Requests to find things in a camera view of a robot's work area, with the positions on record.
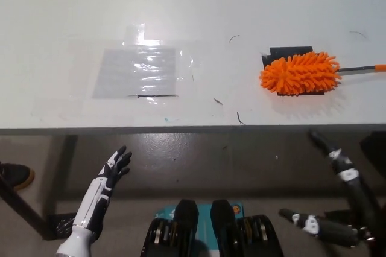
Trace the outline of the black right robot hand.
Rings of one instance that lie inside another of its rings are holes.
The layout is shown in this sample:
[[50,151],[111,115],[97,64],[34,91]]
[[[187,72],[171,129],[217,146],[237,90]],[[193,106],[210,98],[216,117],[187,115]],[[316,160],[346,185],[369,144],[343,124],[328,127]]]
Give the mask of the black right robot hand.
[[358,169],[341,148],[320,132],[310,130],[309,137],[329,160],[334,174],[341,181],[350,211],[357,223],[345,225],[326,217],[302,214],[287,208],[280,209],[279,215],[310,236],[326,243],[355,247],[360,241],[365,241],[372,248],[380,246],[385,236],[381,207]]

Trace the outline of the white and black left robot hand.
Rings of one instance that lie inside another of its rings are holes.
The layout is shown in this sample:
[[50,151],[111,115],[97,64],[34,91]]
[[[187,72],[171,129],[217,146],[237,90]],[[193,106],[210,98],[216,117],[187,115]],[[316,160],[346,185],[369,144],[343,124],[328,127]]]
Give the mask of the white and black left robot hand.
[[73,225],[91,231],[96,239],[103,229],[103,219],[114,187],[130,171],[128,165],[132,153],[126,149],[124,145],[109,157],[96,178],[91,181],[75,216]]

